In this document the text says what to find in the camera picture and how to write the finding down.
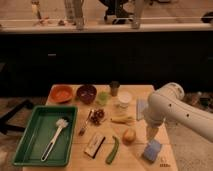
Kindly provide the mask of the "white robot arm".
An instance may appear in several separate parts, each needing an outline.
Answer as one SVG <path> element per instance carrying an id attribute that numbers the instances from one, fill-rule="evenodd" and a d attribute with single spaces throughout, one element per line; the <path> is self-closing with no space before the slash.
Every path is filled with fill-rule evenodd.
<path id="1" fill-rule="evenodd" d="M 184 103 L 183 97 L 183 88 L 174 82 L 153 91 L 144 112 L 146 123 L 157 128 L 170 117 L 213 142 L 213 114 Z"/>

